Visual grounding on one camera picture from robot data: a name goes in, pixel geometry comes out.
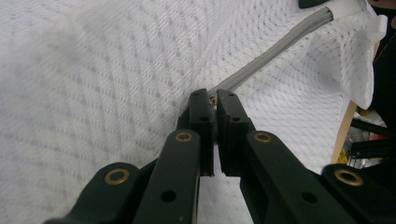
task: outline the textured fabric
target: textured fabric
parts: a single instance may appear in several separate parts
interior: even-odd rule
[[[0,223],[64,216],[103,166],[157,158],[210,89],[324,6],[297,1],[0,3]],[[237,93],[310,169],[328,163],[342,94],[372,94],[366,12],[282,53]],[[200,223],[249,223],[237,178],[203,178]]]

